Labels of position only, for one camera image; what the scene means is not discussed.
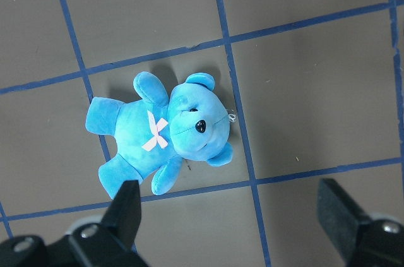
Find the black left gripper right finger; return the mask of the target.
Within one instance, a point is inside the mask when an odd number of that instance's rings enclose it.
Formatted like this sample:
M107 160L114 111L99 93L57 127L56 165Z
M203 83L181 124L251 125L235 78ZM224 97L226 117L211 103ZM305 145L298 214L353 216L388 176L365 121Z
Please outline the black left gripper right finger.
M334 179L319 181L317 217L345 266L403 266L403 224L368 214Z

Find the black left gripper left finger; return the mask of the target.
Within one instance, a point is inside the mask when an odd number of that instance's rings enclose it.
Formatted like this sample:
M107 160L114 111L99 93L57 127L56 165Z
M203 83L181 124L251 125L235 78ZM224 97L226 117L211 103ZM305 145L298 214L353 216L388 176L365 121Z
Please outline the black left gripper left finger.
M99 222L79 226L69 236L78 266L141 266L132 246L141 222L138 181L125 181Z

